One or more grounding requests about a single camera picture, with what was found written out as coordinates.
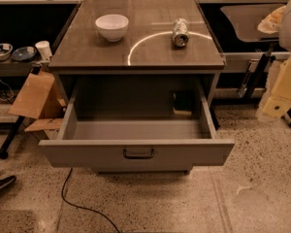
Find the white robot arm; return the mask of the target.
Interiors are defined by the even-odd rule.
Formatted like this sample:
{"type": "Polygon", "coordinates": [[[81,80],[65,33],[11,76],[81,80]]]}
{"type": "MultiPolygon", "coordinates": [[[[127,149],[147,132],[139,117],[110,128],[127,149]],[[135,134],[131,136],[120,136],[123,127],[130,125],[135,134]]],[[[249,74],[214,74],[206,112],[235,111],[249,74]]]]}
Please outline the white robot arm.
{"type": "MultiPolygon", "coordinates": [[[[286,6],[271,12],[258,25],[264,33],[279,33],[279,45],[291,52],[291,0],[286,6]]],[[[256,117],[263,122],[275,121],[291,109],[291,55],[287,60],[275,60],[266,81],[266,90],[256,117]]]]}

